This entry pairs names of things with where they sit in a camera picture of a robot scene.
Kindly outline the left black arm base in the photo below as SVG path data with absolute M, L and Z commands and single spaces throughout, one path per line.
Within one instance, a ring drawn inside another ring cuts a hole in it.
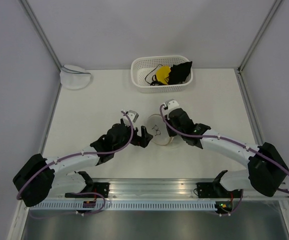
M 65 193 L 65 198 L 94 198 L 96 199 L 98 197 L 98 193 L 102 195 L 104 198 L 107 198 L 110 191 L 110 183 L 109 182 L 94 182 L 94 180 L 89 176 L 89 174 L 86 171 L 78 171 L 75 172 L 76 175 L 79 175 L 82 177 L 82 182 L 85 184 L 85 186 L 82 188 L 82 190 L 78 192 L 68 192 Z

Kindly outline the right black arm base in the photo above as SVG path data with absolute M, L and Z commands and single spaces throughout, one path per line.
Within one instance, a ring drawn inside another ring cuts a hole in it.
M 235 199 L 242 196 L 241 190 L 226 190 L 221 184 L 221 178 L 227 173 L 228 170 L 221 171 L 212 182 L 197 182 L 196 188 L 193 192 L 199 199 Z

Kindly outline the white mesh laundry bag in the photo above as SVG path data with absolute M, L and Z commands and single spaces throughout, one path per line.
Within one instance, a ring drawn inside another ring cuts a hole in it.
M 169 136 L 167 126 L 160 114 L 150 115 L 145 123 L 147 132 L 153 136 L 152 142 L 160 147 L 174 149 L 177 143 L 173 136 Z

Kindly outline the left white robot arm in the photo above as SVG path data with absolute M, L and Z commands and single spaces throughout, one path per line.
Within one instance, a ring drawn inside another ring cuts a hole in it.
M 153 139 L 145 126 L 137 128 L 133 123 L 122 118 L 106 134 L 77 153 L 62 157 L 32 155 L 12 180 L 18 191 L 17 200 L 34 207 L 46 198 L 62 194 L 67 198 L 89 198 L 94 192 L 94 182 L 84 168 L 110 161 L 128 145 L 146 148 Z

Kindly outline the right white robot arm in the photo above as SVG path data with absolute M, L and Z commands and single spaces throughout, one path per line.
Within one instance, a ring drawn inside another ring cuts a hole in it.
M 213 193 L 223 198 L 231 191 L 254 189 L 266 197 L 280 191 L 289 169 L 271 143 L 247 144 L 223 136 L 210 126 L 194 123 L 180 107 L 162 105 L 160 111 L 169 135 L 180 136 L 189 146 L 219 153 L 244 166 L 244 170 L 223 170 L 213 181 Z

